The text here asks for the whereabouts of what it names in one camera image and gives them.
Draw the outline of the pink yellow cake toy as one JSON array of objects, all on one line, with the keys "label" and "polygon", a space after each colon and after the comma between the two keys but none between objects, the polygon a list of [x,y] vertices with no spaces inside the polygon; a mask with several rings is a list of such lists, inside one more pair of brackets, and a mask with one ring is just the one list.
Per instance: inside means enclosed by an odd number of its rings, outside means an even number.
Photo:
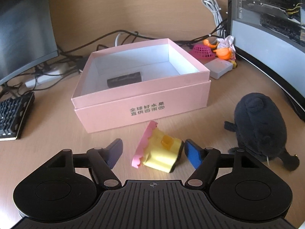
[{"label": "pink yellow cake toy", "polygon": [[155,121],[149,122],[138,143],[131,166],[138,169],[144,165],[171,173],[181,157],[184,142],[167,135],[157,125]]}]

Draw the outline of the black plush toy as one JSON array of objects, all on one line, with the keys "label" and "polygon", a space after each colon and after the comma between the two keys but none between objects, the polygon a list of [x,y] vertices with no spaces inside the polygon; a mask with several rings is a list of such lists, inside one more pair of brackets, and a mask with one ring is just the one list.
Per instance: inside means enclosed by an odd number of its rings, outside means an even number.
[{"label": "black plush toy", "polygon": [[229,154],[245,150],[261,162],[279,158],[290,172],[299,167],[297,155],[290,155],[285,148],[285,121],[270,97],[262,93],[243,96],[236,105],[234,122],[225,121],[224,129],[236,133],[238,146],[229,149]]}]

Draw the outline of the black cylinder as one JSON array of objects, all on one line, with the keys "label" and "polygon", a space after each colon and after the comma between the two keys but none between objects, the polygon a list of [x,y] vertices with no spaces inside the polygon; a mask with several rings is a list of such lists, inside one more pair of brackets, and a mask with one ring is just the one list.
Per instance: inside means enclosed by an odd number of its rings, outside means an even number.
[{"label": "black cylinder", "polygon": [[116,88],[129,84],[139,83],[142,81],[142,75],[140,71],[127,73],[127,74],[112,74],[107,79],[108,88]]}]

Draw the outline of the white grey adapter block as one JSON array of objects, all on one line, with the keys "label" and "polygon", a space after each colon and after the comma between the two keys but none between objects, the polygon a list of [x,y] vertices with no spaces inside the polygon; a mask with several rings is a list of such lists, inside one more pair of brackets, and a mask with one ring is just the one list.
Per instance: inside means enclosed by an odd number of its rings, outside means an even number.
[{"label": "white grey adapter block", "polygon": [[210,71],[210,77],[216,80],[233,69],[232,63],[219,58],[215,58],[204,66]]}]

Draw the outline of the pink plastic strainer scoop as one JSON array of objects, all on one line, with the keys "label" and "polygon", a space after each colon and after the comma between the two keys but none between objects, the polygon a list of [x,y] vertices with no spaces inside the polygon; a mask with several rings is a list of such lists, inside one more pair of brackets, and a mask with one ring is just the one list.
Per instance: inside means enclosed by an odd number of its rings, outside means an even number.
[{"label": "pink plastic strainer scoop", "polygon": [[215,54],[211,48],[203,44],[195,44],[190,54],[197,60],[211,60],[215,58]]}]

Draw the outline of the white pink wrapper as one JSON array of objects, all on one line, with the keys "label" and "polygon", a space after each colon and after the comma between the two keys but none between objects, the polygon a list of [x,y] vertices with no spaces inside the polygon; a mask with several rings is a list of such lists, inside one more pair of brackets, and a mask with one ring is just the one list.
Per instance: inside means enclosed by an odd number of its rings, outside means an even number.
[{"label": "white pink wrapper", "polygon": [[218,41],[218,46],[216,49],[231,48],[233,57],[230,60],[236,60],[236,49],[234,46],[234,37],[229,35],[225,38],[218,38],[217,41]]}]

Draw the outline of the orange plastic toy piece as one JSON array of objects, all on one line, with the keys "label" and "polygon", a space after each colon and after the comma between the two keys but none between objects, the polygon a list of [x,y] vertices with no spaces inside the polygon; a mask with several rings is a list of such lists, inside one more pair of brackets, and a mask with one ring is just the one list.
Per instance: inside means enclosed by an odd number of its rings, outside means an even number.
[{"label": "orange plastic toy piece", "polygon": [[204,46],[207,46],[207,47],[209,47],[209,48],[211,48],[211,49],[213,50],[213,49],[216,49],[216,48],[217,48],[217,46],[218,46],[218,41],[217,41],[217,40],[214,40],[213,42],[210,42],[209,39],[204,39],[204,40],[203,40],[203,45],[204,45]]}]

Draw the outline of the pink cardboard box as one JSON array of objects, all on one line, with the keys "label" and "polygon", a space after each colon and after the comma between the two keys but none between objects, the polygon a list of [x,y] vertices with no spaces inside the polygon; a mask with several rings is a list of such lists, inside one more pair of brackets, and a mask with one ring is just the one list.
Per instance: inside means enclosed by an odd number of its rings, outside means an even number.
[{"label": "pink cardboard box", "polygon": [[[112,74],[140,71],[142,81],[108,88]],[[93,52],[71,101],[88,133],[146,122],[207,106],[210,71],[169,39]]]}]

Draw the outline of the white desk power strip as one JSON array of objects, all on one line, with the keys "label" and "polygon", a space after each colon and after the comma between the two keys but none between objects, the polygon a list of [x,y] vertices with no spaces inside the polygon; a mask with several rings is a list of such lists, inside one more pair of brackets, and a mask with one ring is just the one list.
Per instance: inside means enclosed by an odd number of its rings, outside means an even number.
[{"label": "white desk power strip", "polygon": [[48,71],[45,74],[39,74],[38,76],[31,77],[25,82],[25,86],[27,88],[33,88],[34,86],[39,86],[43,83],[53,81],[58,79],[59,77],[63,77],[64,73],[67,72],[68,69],[65,68],[55,68],[51,71]]}]

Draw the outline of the black keyboard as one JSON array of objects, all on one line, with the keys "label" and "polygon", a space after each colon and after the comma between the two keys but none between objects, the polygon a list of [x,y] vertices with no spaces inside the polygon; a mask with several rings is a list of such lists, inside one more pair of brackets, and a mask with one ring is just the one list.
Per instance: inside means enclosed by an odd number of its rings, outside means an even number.
[{"label": "black keyboard", "polygon": [[12,141],[21,136],[34,101],[34,92],[1,101],[1,141]]}]

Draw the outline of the black computer monitor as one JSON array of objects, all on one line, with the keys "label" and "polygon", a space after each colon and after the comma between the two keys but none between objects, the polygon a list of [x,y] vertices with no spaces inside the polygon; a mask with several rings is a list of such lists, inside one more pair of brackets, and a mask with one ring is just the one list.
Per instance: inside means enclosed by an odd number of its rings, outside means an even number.
[{"label": "black computer monitor", "polygon": [[58,56],[49,0],[1,0],[1,84]]}]

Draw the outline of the white glass computer case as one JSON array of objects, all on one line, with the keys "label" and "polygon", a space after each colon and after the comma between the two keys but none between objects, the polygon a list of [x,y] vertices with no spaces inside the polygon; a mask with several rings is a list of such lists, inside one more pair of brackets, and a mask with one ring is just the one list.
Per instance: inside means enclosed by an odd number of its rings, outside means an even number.
[{"label": "white glass computer case", "polygon": [[237,54],[270,77],[304,119],[304,0],[228,0]]}]

